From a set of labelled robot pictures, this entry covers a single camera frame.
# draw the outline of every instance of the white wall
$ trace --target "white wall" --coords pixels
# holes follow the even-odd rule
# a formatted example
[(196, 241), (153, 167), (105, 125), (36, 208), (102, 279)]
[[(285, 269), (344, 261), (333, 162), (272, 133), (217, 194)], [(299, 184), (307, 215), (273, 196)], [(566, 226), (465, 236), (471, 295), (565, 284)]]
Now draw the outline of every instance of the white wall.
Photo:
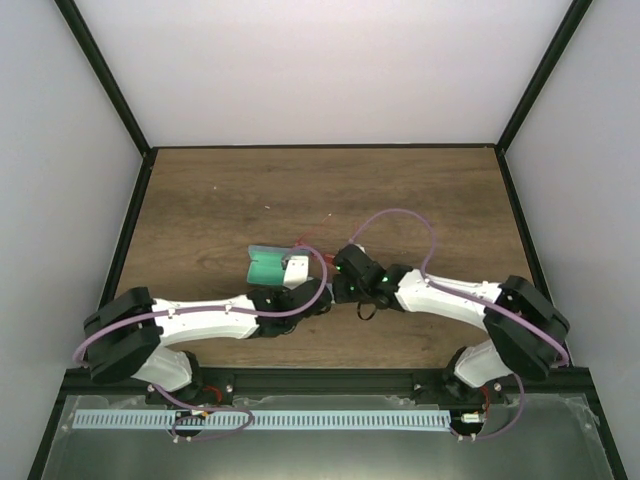
[(571, 351), (640, 478), (640, 2), (593, 2), (508, 152)]
[(494, 142), (569, 0), (78, 0), (152, 145)]
[(27, 477), (140, 165), (53, 1), (1, 2), (0, 478)]

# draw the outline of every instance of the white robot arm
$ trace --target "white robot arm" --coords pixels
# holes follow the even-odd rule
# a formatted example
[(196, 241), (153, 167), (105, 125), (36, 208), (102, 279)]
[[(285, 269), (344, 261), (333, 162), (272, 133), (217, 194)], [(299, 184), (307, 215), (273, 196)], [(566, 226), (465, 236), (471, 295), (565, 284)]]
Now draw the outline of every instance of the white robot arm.
[(544, 297), (525, 280), (510, 277), (503, 284), (467, 283), (439, 277), (424, 279), (421, 272), (404, 265), (382, 268), (356, 245), (347, 245), (334, 259), (338, 274), (331, 288), (303, 312), (261, 317), (260, 312), (289, 312), (306, 305), (320, 287), (308, 279), (308, 257), (289, 259), (282, 288), (257, 289), (246, 295), (211, 302), (176, 302), (152, 299), (146, 288), (126, 292), (85, 321), (87, 337), (111, 323), (142, 312), (155, 312), (153, 319), (105, 335), (87, 350), (91, 375), (97, 383), (113, 383), (133, 377), (182, 393), (199, 388), (194, 378), (199, 369), (195, 357), (169, 347), (176, 343), (216, 337), (248, 339), (274, 337), (291, 332), (311, 315), (326, 313), (332, 303), (373, 304), (408, 313), (433, 313), (468, 323), (486, 331), (489, 340), (461, 348), (445, 369), (445, 386), (455, 396), (488, 381), (517, 373), (533, 380), (544, 379), (556, 352), (513, 321), (489, 312), (469, 299), (435, 288), (464, 292), (473, 298), (497, 303), (521, 312), (527, 320), (563, 342), (569, 324)]

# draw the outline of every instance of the green block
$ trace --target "green block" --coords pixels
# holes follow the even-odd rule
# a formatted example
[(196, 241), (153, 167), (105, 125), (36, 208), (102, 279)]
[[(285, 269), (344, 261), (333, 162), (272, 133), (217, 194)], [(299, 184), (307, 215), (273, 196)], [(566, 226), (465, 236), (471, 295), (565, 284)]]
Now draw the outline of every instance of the green block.
[[(290, 250), (290, 248), (249, 245), (251, 263), (247, 272), (247, 283), (281, 286), (284, 283), (282, 259)], [(296, 252), (296, 255), (308, 255), (308, 252)]]

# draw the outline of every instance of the transparent plastic panel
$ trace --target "transparent plastic panel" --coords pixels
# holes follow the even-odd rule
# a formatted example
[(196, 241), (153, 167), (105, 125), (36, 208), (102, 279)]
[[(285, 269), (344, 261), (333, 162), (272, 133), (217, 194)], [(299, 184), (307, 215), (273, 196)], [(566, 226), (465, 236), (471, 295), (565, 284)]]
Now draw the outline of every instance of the transparent plastic panel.
[[(446, 414), (387, 397), (237, 399), (256, 412)], [(517, 408), (492, 405), (487, 431)], [(528, 395), (518, 425), (486, 442), (458, 442), (443, 431), (254, 430), (210, 442), (173, 443), (164, 428), (74, 428), (79, 413), (162, 410), (142, 397), (69, 397), (45, 479), (463, 479), (609, 480), (612, 474), (583, 398)], [(201, 435), (211, 434), (206, 430)]]

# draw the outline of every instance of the wooden table surface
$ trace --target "wooden table surface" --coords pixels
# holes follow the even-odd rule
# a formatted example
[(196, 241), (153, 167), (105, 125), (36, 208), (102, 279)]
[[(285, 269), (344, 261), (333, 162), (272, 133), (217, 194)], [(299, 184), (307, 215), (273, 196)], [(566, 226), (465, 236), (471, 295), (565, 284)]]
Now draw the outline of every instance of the wooden table surface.
[[(247, 292), (250, 244), (311, 238), (336, 252), (372, 214), (425, 215), (437, 234), (428, 271), (469, 281), (530, 273), (491, 149), (166, 149), (158, 153), (118, 292), (148, 286), (155, 298), (214, 300)], [(359, 239), (383, 266), (418, 266), (430, 242), (414, 218), (380, 218)], [(485, 334), (429, 314), (354, 305), (304, 320), (275, 339), (212, 339), (178, 346), (209, 366), (442, 367)]]

